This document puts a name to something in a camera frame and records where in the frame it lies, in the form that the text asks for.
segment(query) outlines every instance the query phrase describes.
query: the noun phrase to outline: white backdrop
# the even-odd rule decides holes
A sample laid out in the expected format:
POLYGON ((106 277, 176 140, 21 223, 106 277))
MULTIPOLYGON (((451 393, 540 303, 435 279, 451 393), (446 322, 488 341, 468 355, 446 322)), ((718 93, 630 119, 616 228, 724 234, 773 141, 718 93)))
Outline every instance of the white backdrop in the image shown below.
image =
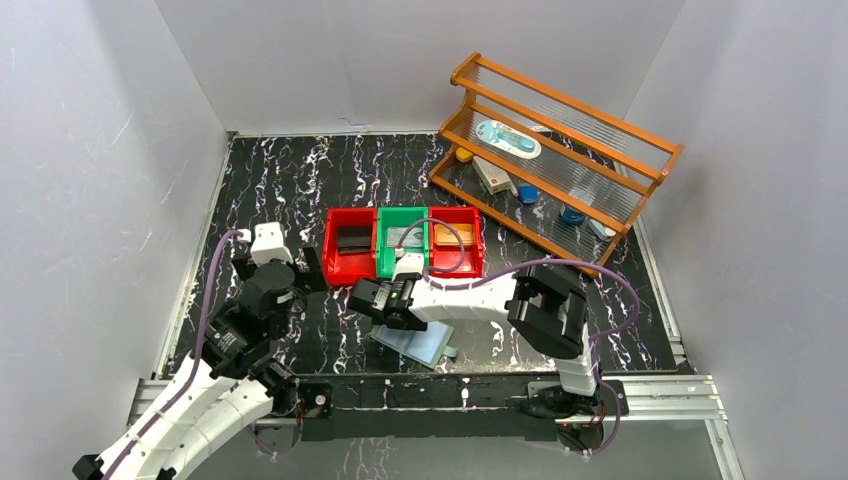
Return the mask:
POLYGON ((477 50, 622 116, 682 1, 157 0, 230 131, 435 130, 477 50))
POLYGON ((226 142, 152 0, 0 2, 3 478, 125 431, 226 142))
POLYGON ((627 114, 686 145, 643 215, 748 478, 845 476, 846 22, 844 2, 687 2, 627 114))

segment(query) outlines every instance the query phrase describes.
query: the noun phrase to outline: wooden rack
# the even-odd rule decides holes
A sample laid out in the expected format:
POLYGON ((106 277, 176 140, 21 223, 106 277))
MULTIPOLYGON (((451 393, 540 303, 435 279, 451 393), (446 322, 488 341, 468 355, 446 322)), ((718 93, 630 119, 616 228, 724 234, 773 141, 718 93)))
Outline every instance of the wooden rack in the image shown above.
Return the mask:
POLYGON ((645 132, 479 53, 453 71, 451 83, 465 88, 465 96, 439 129, 452 146, 430 172, 430 181, 562 258, 604 264, 683 151, 683 145, 645 132), (482 141, 475 129, 485 120, 496 120, 535 139, 541 144, 540 154, 521 158, 482 141), (530 126, 555 135, 549 137, 530 126), (556 134, 564 141, 558 141, 556 134), (569 148, 574 144, 586 155, 569 148), (615 235, 601 241, 587 222, 575 227, 550 212, 543 218, 531 212, 521 214, 520 204, 508 193, 493 196, 485 191, 470 163, 457 161, 458 147, 535 185, 548 208, 566 203, 615 235), (572 196, 575 188, 582 190, 584 200, 586 192, 592 200, 572 196))

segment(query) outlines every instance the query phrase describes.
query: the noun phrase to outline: plastic tray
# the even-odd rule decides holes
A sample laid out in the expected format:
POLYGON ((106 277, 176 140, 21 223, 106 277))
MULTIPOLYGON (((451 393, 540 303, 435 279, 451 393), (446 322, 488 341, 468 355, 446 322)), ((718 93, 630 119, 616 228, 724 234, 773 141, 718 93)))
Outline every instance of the plastic tray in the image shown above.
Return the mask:
MULTIPOLYGON (((387 245, 389 228, 408 227, 416 220, 427 218, 427 207, 383 207, 377 211, 377 277, 392 278, 395 272, 395 245, 387 245)), ((424 263, 430 262, 430 230, 422 225, 421 247, 406 247, 406 252, 423 253, 424 263)))
MULTIPOLYGON (((450 273, 431 272, 434 277, 476 278, 483 276, 483 234, 477 207, 430 207, 430 216, 448 223, 470 223, 474 243, 465 245, 462 265, 450 273)), ((435 225, 430 224, 430 265, 450 268, 459 258, 459 246, 436 245, 435 225)))
POLYGON ((377 245, 376 208, 331 208, 327 211, 324 234, 323 268, 332 286, 353 285, 360 278, 376 278, 377 245), (371 250, 362 253, 339 253, 336 239, 340 227, 371 227, 371 250))

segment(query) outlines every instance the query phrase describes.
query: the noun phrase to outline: cable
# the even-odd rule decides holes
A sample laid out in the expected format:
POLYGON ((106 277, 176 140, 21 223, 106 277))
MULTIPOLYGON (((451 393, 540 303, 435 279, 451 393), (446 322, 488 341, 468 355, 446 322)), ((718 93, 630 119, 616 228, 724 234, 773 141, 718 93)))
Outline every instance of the cable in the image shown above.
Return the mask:
POLYGON ((433 271, 433 272, 439 272, 439 273, 450 273, 450 272, 456 270, 457 268, 461 267, 462 262, 465 260, 465 245, 462 243, 462 237, 460 237, 459 232, 456 230, 456 228, 453 227, 453 225, 451 225, 447 222, 444 222, 442 220, 439 220, 438 218, 426 217, 426 218, 420 218, 420 219, 414 221, 412 223, 412 225, 406 227, 406 230, 404 230, 403 233, 401 234, 400 240, 398 240, 397 248, 403 249, 403 241, 406 240, 406 236, 409 235, 409 232, 411 232, 413 228, 417 227, 418 225, 421 225, 422 223, 436 223, 436 224, 442 225, 443 227, 450 230, 450 232, 453 234, 453 236, 456 237, 456 241, 459 243, 459 259, 456 261, 456 265, 454 265, 450 268, 442 268, 442 267, 435 267, 435 266, 431 266, 431 265, 425 265, 424 266, 424 272, 426 273, 428 271, 433 271))
MULTIPOLYGON (((154 415, 150 417, 150 420, 147 421, 138 431, 136 436, 140 439, 150 430, 151 427, 159 420, 160 414, 167 412, 171 407, 174 406, 177 401, 182 398, 182 396, 188 391, 191 387, 192 382, 194 382, 194 377, 197 376, 197 369, 200 367, 200 354, 203 351, 203 333, 206 331, 206 324, 209 319, 209 308, 212 304, 212 285, 215 282, 215 274, 218 270, 218 264, 221 262, 221 256, 224 253, 224 247, 227 245, 227 242, 231 237, 234 236, 242 236, 242 233, 238 230, 228 230, 221 237, 221 240, 218 241, 218 245, 215 247, 215 252, 212 254, 212 262, 209 265, 209 273, 206 276, 206 291, 203 292, 203 305, 200 308, 200 322, 197 324, 197 339, 194 342, 194 363, 191 365, 191 372, 188 375, 188 379, 186 379, 185 383, 177 393, 171 397, 170 400, 165 402, 165 405, 158 412, 154 412, 154 415)), ((109 469, 106 470, 106 473, 103 475, 103 480, 109 480, 112 478, 112 474, 115 473, 115 470, 121 465, 121 462, 124 461, 125 458, 130 454, 132 448, 136 445, 136 440, 130 440, 127 443, 127 446, 121 450, 121 453, 118 454, 118 457, 115 458, 115 461, 112 465, 109 466, 109 469)))
POLYGON ((601 423, 603 423, 605 418, 607 418, 607 404, 602 402, 601 403, 601 416, 600 416, 600 418, 598 418, 598 421, 595 423, 595 425, 600 425, 601 423))
MULTIPOLYGON (((412 227, 414 227, 418 224, 421 224, 425 221, 434 221, 434 220, 437 223, 441 222, 441 220, 436 220, 436 219, 433 219, 433 218, 424 218, 424 219, 419 220, 416 223, 413 223, 412 225, 410 225, 406 229, 406 231, 403 232, 403 235, 401 235, 401 240, 406 238, 406 235, 409 233, 409 231, 412 229, 412 227)), ((459 241, 460 249, 464 252, 465 250, 463 248, 462 239, 459 237, 459 232, 457 232, 456 229, 454 229, 450 226, 448 226, 448 228, 451 230, 451 233, 453 233, 454 236, 456 236, 457 241, 459 241)), ((605 275, 607 277, 612 278, 616 283, 618 283, 619 285, 622 286, 622 288, 624 288, 624 290, 630 295, 630 298, 632 298, 632 300, 633 300, 633 306, 631 307, 630 314, 627 316, 627 319, 625 319, 624 322, 622 322, 620 325, 618 325, 616 327, 600 331, 600 332, 598 332, 594 335, 591 335, 589 337, 589 352, 590 352, 590 358, 593 360, 593 363, 595 365, 594 366, 595 380, 598 382, 598 385, 600 385, 603 388, 610 391, 612 393, 613 399, 615 400, 615 425, 613 426, 613 429, 612 429, 612 432, 610 433, 610 436, 598 448, 596 448, 594 450, 587 450, 586 451, 589 455, 602 452, 602 451, 606 450, 607 447, 609 447, 609 445, 615 439, 616 435, 618 435, 618 427, 621 424, 621 400, 618 398, 618 392, 616 392, 614 388, 612 388, 608 383, 604 382, 601 379, 600 370, 598 368, 599 362, 594 361, 595 354, 596 354, 595 350, 596 350, 596 345, 597 345, 598 339, 600 339, 602 337, 615 335, 615 334, 623 332, 624 330, 629 328, 631 325, 636 323, 636 319, 639 317, 639 306, 641 305, 641 301, 639 300, 639 295, 636 294, 636 290, 633 288, 632 285, 630 285, 629 282, 627 282, 627 280, 625 280, 619 274, 613 272, 612 270, 605 268, 605 267, 602 267, 600 265, 595 265, 594 263, 584 262, 584 261, 581 261, 581 260, 566 260, 566 259, 560 259, 560 258, 541 258, 541 259, 538 259, 538 260, 529 260, 527 262, 521 262, 517 265, 513 265, 509 268, 501 270, 501 271, 494 273, 492 275, 489 275, 487 277, 481 278, 479 280, 474 280, 472 282, 461 284, 461 285, 443 285, 441 283, 438 283, 435 280, 431 279, 429 275, 427 275, 427 270, 428 270, 427 268, 424 269, 422 276, 424 277, 425 280, 427 280, 427 282, 430 283, 430 285, 433 285, 436 288, 441 288, 442 290, 451 290, 451 291, 467 290, 469 288, 476 288, 476 287, 479 287, 481 285, 485 285, 486 283, 491 282, 492 280, 494 280, 496 278, 502 277, 504 275, 508 275, 510 273, 513 273, 513 272, 517 272, 517 271, 519 271, 523 268, 533 267, 533 266, 536 266, 536 265, 564 265, 564 266, 569 266, 569 267, 581 267, 581 268, 587 268, 589 270, 594 270, 594 271, 600 273, 601 275, 605 275)))
POLYGON ((256 433, 256 424, 248 425, 247 427, 245 427, 245 430, 250 433, 250 436, 253 437, 253 443, 255 443, 260 450, 263 450, 268 455, 271 455, 272 459, 277 458, 277 451, 274 450, 274 447, 268 445, 267 443, 265 443, 265 440, 259 438, 259 435, 256 433))

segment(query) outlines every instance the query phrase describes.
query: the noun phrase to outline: black marble floor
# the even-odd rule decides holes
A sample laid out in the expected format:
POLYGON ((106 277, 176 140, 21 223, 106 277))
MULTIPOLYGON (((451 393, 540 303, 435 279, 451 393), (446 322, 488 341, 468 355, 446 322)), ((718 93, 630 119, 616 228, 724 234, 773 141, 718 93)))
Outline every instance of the black marble floor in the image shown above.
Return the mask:
MULTIPOLYGON (((328 208, 458 205, 456 198, 427 182, 427 173, 447 148, 447 142, 434 135, 234 140, 175 357, 182 358, 194 344, 209 256, 223 232, 279 221, 294 254, 303 244, 314 244, 320 250, 328 208)), ((523 237, 488 217, 482 218, 487 272, 545 256, 543 250, 523 237)), ((624 334, 611 336, 600 346, 602 367, 607 372, 676 370, 633 232, 621 242, 606 266, 636 287, 642 305, 635 326, 624 334)), ((624 320, 628 303, 622 300, 621 290, 614 282, 593 280, 586 275, 581 275, 580 280, 590 301, 590 321, 594 325, 609 328, 624 320)), ((236 294, 238 285, 232 267, 223 263, 213 286, 212 311, 236 294)), ((280 342, 278 358, 296 373, 429 371, 369 340, 369 320, 345 307, 349 293, 349 288, 343 288, 314 295, 305 315, 293 321, 288 338, 280 342)), ((459 356, 455 361, 443 358, 438 372, 554 371, 552 360, 533 351, 508 325, 471 321, 453 325, 450 343, 459 347, 459 356)))

